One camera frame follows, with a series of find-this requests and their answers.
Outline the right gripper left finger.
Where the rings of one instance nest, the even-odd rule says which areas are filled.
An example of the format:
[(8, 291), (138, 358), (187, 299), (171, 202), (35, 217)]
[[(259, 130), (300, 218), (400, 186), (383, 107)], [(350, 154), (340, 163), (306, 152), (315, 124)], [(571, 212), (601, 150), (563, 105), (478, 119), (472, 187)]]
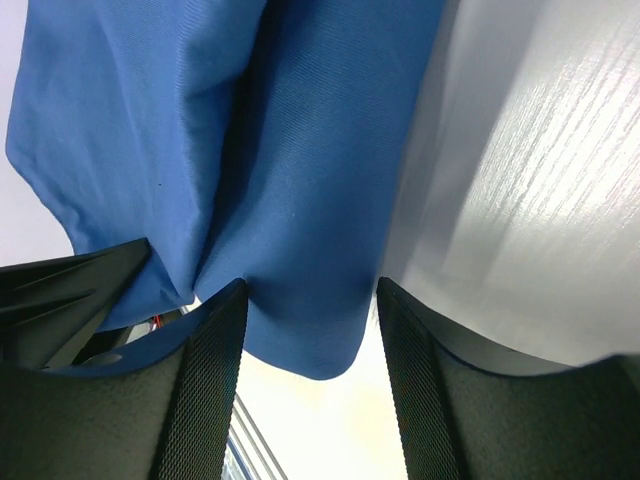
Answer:
[(79, 365), (1, 367), (5, 479), (217, 479), (248, 310), (237, 279), (180, 319)]

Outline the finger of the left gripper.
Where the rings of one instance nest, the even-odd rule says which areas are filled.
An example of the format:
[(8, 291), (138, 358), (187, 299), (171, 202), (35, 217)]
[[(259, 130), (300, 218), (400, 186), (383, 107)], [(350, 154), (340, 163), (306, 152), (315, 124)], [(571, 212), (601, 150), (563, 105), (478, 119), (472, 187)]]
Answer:
[(151, 254), (144, 238), (89, 254), (1, 269), (1, 361), (72, 364)]

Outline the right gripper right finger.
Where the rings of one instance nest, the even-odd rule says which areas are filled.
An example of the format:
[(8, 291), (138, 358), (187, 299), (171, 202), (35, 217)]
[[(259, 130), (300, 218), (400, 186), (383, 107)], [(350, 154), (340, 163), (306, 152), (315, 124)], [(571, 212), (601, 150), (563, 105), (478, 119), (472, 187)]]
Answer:
[(377, 285), (384, 354), (412, 479), (635, 479), (639, 358), (579, 367), (500, 345)]

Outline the blue surgical drape cloth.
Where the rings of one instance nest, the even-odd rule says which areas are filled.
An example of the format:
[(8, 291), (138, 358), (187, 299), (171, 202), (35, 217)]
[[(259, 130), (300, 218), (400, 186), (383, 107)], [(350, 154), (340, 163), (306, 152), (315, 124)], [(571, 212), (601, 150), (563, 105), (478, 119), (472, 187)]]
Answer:
[(440, 1), (32, 1), (6, 154), (88, 253), (146, 238), (113, 330), (247, 281), (244, 347), (359, 350)]

